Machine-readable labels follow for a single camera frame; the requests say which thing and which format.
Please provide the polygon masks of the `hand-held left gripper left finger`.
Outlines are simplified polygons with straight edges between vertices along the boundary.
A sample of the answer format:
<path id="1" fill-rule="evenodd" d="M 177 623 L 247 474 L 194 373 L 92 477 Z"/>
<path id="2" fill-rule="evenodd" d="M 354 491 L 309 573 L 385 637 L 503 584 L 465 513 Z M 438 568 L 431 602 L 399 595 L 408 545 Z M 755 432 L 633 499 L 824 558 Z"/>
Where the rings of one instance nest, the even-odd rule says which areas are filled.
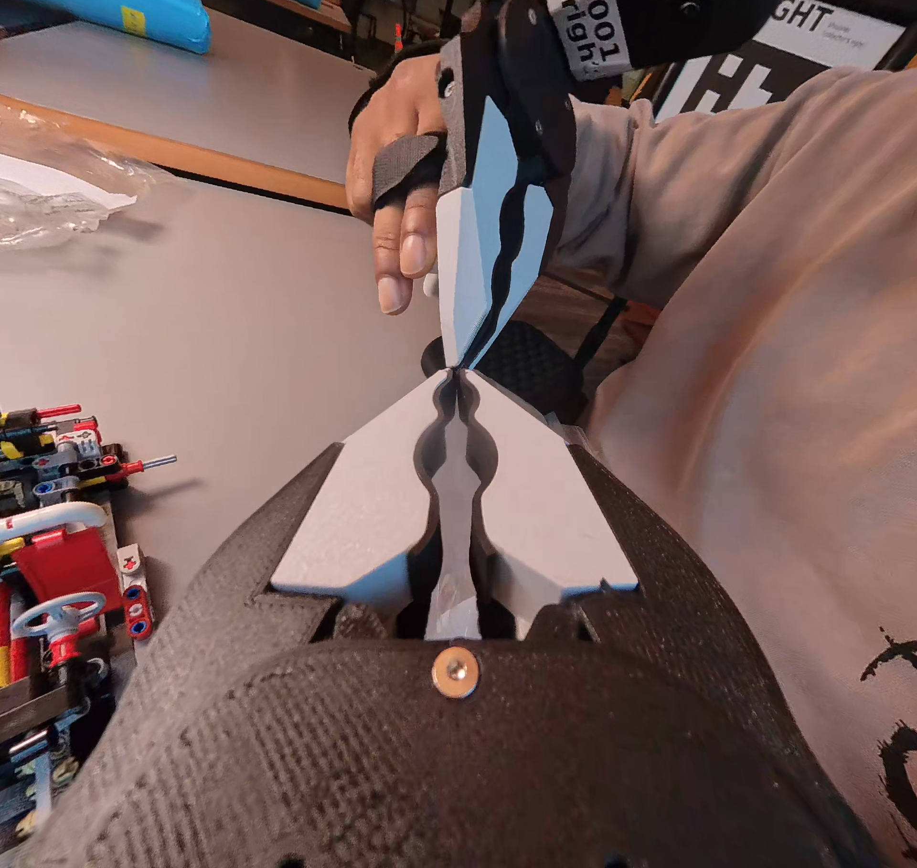
<path id="1" fill-rule="evenodd" d="M 351 434 L 270 577 L 285 594 L 428 606 L 442 566 L 434 474 L 456 377 L 442 370 Z"/>

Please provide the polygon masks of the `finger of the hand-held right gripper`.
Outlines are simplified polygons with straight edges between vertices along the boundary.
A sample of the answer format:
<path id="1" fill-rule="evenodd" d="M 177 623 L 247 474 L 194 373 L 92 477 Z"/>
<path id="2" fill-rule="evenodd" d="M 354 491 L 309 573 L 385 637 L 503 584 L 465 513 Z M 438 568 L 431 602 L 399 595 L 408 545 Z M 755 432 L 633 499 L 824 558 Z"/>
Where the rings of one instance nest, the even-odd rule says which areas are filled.
<path id="1" fill-rule="evenodd" d="M 475 264 L 463 258 L 459 266 L 480 269 L 484 301 L 472 314 L 468 342 L 459 353 L 461 369 L 476 367 L 532 289 L 553 218 L 545 189 L 518 183 L 506 194 L 498 217 L 478 220 L 480 257 Z"/>
<path id="2" fill-rule="evenodd" d="M 517 180 L 506 117 L 484 99 L 472 179 L 437 203 L 438 299 L 448 368 L 473 368 L 509 322 L 509 296 L 493 281 L 501 253 L 501 210 Z"/>

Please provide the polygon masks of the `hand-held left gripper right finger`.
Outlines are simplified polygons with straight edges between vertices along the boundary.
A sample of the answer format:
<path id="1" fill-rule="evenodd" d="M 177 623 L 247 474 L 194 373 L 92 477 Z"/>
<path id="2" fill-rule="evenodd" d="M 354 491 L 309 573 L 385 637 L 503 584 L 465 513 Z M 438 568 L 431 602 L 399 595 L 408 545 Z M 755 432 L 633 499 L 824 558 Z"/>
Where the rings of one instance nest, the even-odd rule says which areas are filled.
<path id="1" fill-rule="evenodd" d="M 472 501 L 471 556 L 486 602 L 526 635 L 547 607 L 633 591 L 636 573 L 571 445 L 524 402 L 474 370 L 459 371 Z"/>

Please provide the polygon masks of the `red lego seat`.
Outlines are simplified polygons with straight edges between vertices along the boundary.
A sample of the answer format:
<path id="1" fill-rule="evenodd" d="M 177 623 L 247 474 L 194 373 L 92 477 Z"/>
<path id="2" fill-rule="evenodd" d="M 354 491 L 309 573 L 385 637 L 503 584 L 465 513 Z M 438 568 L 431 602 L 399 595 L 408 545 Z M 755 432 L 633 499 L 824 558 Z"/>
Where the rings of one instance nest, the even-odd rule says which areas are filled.
<path id="1" fill-rule="evenodd" d="M 12 559 L 39 602 L 97 592 L 106 598 L 104 613 L 122 608 L 122 588 L 100 528 L 38 534 Z"/>

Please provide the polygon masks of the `lego car chassis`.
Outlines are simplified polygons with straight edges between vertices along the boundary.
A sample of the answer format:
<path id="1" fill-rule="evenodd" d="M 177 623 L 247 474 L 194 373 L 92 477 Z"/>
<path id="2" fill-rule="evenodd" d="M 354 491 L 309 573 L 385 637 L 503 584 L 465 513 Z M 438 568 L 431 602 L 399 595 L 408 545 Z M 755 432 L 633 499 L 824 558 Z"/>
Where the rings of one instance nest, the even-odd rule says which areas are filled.
<path id="1" fill-rule="evenodd" d="M 1 416 L 2 866 L 46 821 L 112 719 L 149 646 L 156 618 L 137 544 L 117 537 L 112 499 L 132 476 L 176 462 L 132 461 L 105 443 L 78 404 Z M 122 588 L 122 608 L 80 628 L 79 657 L 51 667 L 44 636 L 13 640 L 10 625 L 42 602 L 12 554 L 51 530 L 97 527 Z"/>

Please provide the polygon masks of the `grey lego steering wheel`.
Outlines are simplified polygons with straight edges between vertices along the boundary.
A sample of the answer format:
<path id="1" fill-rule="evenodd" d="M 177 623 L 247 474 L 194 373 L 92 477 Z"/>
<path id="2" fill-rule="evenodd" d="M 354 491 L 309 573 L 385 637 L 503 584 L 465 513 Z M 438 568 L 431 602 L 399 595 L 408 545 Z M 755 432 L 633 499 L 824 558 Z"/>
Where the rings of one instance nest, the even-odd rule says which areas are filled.
<path id="1" fill-rule="evenodd" d="M 21 640 L 44 636 L 51 650 L 51 667 L 60 667 L 79 657 L 81 626 L 94 621 L 106 603 L 106 595 L 95 591 L 50 599 L 22 613 L 10 625 L 10 637 Z"/>

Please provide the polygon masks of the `person's right hand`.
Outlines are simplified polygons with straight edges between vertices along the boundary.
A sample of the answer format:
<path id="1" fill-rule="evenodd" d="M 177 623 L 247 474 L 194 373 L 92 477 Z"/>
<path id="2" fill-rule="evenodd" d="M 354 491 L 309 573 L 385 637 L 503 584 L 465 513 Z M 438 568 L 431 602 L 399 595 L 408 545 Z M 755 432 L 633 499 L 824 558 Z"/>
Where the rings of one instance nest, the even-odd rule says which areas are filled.
<path id="1" fill-rule="evenodd" d="M 404 202 L 374 210 L 373 164 L 386 146 L 402 137 L 446 130 L 437 91 L 436 54 L 397 65 L 354 121 L 346 170 L 350 212 L 373 228 L 373 268 L 378 301 L 386 315 L 403 313 L 414 281 L 437 262 L 437 186 L 410 191 Z"/>

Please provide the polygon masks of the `black and white sign board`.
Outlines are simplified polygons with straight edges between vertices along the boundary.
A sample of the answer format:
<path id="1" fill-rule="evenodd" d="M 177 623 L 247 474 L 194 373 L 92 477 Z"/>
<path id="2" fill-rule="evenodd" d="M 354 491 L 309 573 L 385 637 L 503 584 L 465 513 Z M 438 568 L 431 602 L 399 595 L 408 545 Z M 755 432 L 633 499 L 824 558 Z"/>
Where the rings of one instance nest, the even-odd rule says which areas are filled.
<path id="1" fill-rule="evenodd" d="M 781 102 L 826 70 L 900 71 L 915 58 L 915 20 L 916 0 L 778 0 L 740 48 L 656 70 L 642 95 L 661 122 Z"/>

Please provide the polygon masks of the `white labelled clear plastic bag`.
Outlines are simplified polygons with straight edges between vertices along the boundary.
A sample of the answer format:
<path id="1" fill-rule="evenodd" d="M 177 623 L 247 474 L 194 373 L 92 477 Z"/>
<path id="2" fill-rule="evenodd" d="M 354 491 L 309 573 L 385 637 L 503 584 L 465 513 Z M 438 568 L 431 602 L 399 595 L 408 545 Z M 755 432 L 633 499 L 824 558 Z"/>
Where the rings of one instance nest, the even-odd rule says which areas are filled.
<path id="1" fill-rule="evenodd" d="M 45 248 L 96 232 L 156 187 L 166 170 L 1 107 L 1 251 Z"/>

